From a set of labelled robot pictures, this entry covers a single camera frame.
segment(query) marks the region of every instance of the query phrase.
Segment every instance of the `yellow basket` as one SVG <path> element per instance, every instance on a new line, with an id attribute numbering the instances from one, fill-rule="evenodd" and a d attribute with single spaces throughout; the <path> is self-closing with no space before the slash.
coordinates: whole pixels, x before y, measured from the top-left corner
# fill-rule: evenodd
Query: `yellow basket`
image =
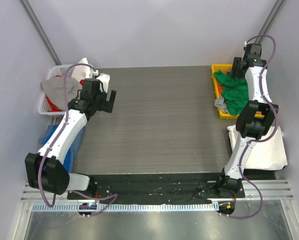
<path id="1" fill-rule="evenodd" d="M 232 64 L 213 64 L 211 66 L 211 79 L 213 81 L 213 86 L 214 86 L 214 93 L 215 93 L 215 97 L 218 99 L 220 97 L 220 94 L 219 94 L 219 90 L 218 90 L 218 82 L 217 82 L 217 79 L 216 77 L 214 76 L 214 73 L 221 70 L 221 71 L 225 71 L 225 70 L 228 70 L 228 69 L 232 69 Z M 217 109 L 218 111 L 218 116 L 220 119 L 238 119 L 239 115 L 231 115 L 229 113 L 224 113 L 221 109 Z M 255 115 L 256 117 L 258 118 L 263 118 L 264 116 L 260 113 L 257 113 Z"/>

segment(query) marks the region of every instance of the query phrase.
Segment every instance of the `white basket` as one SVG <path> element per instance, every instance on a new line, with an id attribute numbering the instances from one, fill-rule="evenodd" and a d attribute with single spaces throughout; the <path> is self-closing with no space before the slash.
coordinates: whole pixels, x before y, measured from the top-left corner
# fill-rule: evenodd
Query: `white basket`
<path id="1" fill-rule="evenodd" d="M 66 64 L 66 65 L 59 65 L 59 66 L 54 66 L 48 73 L 46 79 L 52 79 L 55 76 L 63 76 L 66 70 L 71 66 L 72 64 Z M 75 67 L 72 67 L 71 70 L 68 71 L 67 77 L 70 77 L 74 71 Z M 90 78 L 93 76 L 93 71 L 90 71 Z M 38 105 L 38 113 L 42 115 L 50 115 L 50 116 L 63 116 L 65 114 L 64 111 L 50 111 L 52 110 L 52 107 L 50 106 L 49 102 L 46 99 L 46 94 L 45 92 L 42 93 L 40 100 L 39 100 L 39 105 Z"/>

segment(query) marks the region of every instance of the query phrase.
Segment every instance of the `gray wood tabletop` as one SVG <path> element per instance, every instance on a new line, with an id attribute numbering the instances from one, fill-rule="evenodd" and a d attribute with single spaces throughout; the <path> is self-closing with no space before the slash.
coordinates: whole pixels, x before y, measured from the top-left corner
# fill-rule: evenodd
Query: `gray wood tabletop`
<path id="1" fill-rule="evenodd" d="M 87 123 L 74 172 L 220 172 L 231 155 L 210 66 L 108 68 L 113 113 Z"/>

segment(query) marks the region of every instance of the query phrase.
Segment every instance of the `white wall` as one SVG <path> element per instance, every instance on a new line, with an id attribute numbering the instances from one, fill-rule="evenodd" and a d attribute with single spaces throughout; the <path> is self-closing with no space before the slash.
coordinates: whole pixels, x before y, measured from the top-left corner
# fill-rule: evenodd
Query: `white wall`
<path id="1" fill-rule="evenodd" d="M 63 64 L 232 63 L 275 0 L 30 0 Z"/>
<path id="2" fill-rule="evenodd" d="M 276 55 L 268 67 L 268 91 L 279 105 L 288 159 L 280 174 L 288 180 L 299 206 L 299 0 L 286 1 L 268 34 L 277 42 Z M 269 40 L 262 44 L 266 56 L 272 45 Z"/>
<path id="3" fill-rule="evenodd" d="M 20 3 L 0 1 L 0 240 L 15 227 L 25 156 L 38 150 L 50 121 L 37 106 L 40 82 L 53 65 Z"/>

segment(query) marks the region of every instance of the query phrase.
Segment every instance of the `metal pole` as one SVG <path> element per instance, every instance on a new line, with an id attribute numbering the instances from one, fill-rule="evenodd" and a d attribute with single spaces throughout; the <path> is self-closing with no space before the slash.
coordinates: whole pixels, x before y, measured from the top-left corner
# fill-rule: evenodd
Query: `metal pole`
<path id="1" fill-rule="evenodd" d="M 40 39 L 43 41 L 47 51 L 49 52 L 50 56 L 54 60 L 56 65 L 62 65 L 58 55 L 56 54 L 48 36 L 44 32 L 44 29 L 42 28 L 38 18 L 36 17 L 30 3 L 28 0 L 19 0 L 20 4 L 23 6 L 27 16 L 29 17 L 31 23 L 34 25 Z"/>
<path id="2" fill-rule="evenodd" d="M 266 18 L 263 26 L 261 27 L 258 35 L 264 35 L 264 34 L 268 33 L 268 31 L 270 30 L 275 18 L 279 14 L 279 12 L 282 9 L 285 2 L 286 2 L 286 0 L 276 0 L 274 6 L 270 10 L 269 15 Z M 264 38 L 263 36 L 258 37 L 256 39 L 255 43 L 260 44 L 263 41 L 263 38 Z"/>

